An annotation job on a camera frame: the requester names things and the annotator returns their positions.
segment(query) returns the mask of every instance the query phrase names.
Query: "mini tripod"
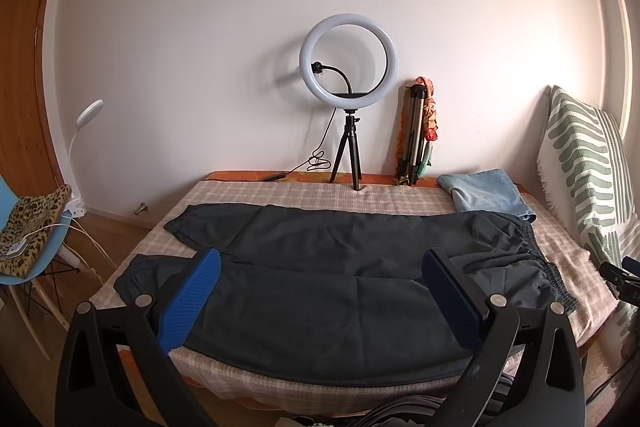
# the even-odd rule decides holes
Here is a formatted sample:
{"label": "mini tripod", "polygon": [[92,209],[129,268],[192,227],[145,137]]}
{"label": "mini tripod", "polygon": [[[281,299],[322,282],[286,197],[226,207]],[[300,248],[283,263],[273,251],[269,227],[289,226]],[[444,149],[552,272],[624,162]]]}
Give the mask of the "mini tripod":
{"label": "mini tripod", "polygon": [[342,153],[344,152],[344,146],[349,140],[349,156],[351,157],[351,178],[353,179],[353,190],[360,190],[360,182],[362,179],[362,172],[360,171],[360,153],[358,153],[358,136],[356,135],[356,122],[360,121],[360,118],[355,118],[353,114],[356,109],[345,109],[347,116],[344,119],[344,133],[340,138],[340,146],[338,147],[338,153],[335,155],[334,170],[331,172],[331,179],[329,183],[333,183],[335,175],[338,173],[338,165],[342,159]]}

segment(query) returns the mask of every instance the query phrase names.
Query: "blue chair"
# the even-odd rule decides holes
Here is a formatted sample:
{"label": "blue chair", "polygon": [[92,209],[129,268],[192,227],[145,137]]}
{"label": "blue chair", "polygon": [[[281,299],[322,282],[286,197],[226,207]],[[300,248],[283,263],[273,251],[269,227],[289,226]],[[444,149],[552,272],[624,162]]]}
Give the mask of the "blue chair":
{"label": "blue chair", "polygon": [[[4,229],[7,220],[9,219],[9,215],[13,210],[15,203],[17,203],[18,197],[11,191],[11,189],[7,186],[2,176],[0,176],[0,230]],[[71,223],[71,214],[69,212],[64,212],[62,217],[60,217],[59,223],[64,223],[66,225]],[[36,277],[49,266],[52,259],[60,250],[62,246],[62,242],[65,239],[66,232],[68,231],[67,227],[54,227],[51,235],[49,236],[49,240],[44,248],[44,251],[40,254],[40,257],[36,260],[36,262],[31,267],[31,270],[25,279],[20,279],[19,277],[14,277],[12,275],[3,275],[0,274],[0,285],[8,286],[9,292],[11,296],[14,298],[15,305],[18,308],[18,312],[20,316],[24,320],[33,340],[36,342],[42,354],[47,360],[51,360],[51,357],[47,353],[47,350],[42,345],[42,342],[38,338],[36,332],[33,330],[33,326],[27,316],[27,313],[24,310],[22,302],[18,299],[18,294],[15,290],[15,285],[23,284],[26,282],[31,282],[33,287],[36,288],[36,291],[39,293],[40,297],[47,305],[47,308],[51,312],[51,314],[60,322],[63,328],[68,331],[69,323],[62,315],[60,310],[53,304],[53,301],[49,298],[47,293],[44,291],[44,288],[40,284],[40,282],[36,279]]]}

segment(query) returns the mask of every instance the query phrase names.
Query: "white ring light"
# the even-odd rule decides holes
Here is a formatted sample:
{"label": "white ring light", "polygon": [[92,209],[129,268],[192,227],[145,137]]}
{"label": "white ring light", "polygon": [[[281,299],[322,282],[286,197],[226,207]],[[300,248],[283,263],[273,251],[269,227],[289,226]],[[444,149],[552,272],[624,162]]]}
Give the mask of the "white ring light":
{"label": "white ring light", "polygon": [[[385,76],[382,77],[380,83],[373,90],[357,98],[343,98],[330,93],[319,84],[318,79],[311,70],[311,54],[318,39],[330,29],[344,24],[360,26],[369,30],[378,38],[386,54]],[[300,48],[300,74],[302,75],[302,80],[305,81],[306,87],[308,87],[309,91],[311,91],[318,100],[339,109],[360,109],[376,103],[389,92],[389,89],[391,89],[396,79],[397,73],[398,52],[396,52],[396,46],[391,40],[391,37],[371,19],[363,15],[358,15],[357,13],[340,13],[320,21],[311,28],[311,31],[306,35]]]}

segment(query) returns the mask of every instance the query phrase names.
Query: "striped pillow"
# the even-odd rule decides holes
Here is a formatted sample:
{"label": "striped pillow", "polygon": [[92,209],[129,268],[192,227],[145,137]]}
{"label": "striped pillow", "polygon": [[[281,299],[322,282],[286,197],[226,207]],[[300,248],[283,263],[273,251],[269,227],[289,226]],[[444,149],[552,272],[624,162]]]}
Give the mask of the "striped pillow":
{"label": "striped pillow", "polygon": [[551,211],[596,266],[638,257],[640,223],[629,168],[613,117],[551,90],[538,172]]}

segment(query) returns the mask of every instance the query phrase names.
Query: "silver bolt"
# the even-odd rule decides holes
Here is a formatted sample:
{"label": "silver bolt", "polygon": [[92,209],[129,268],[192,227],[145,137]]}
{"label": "silver bolt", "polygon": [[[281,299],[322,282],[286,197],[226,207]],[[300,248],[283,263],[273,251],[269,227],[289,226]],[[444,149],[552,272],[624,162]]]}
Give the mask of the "silver bolt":
{"label": "silver bolt", "polygon": [[142,295],[138,295],[136,297],[136,306],[138,306],[139,308],[145,308],[149,306],[149,304],[151,304],[153,299],[154,298],[148,293],[143,293]]}
{"label": "silver bolt", "polygon": [[564,313],[564,306],[557,301],[553,301],[549,307],[556,315],[562,315]]}
{"label": "silver bolt", "polygon": [[500,295],[499,293],[491,295],[489,300],[491,301],[491,304],[498,306],[498,308],[504,308],[507,305],[507,297]]}
{"label": "silver bolt", "polygon": [[76,308],[76,311],[81,315],[88,313],[89,311],[91,311],[91,302],[89,301],[81,302],[80,304],[78,304],[78,308]]}

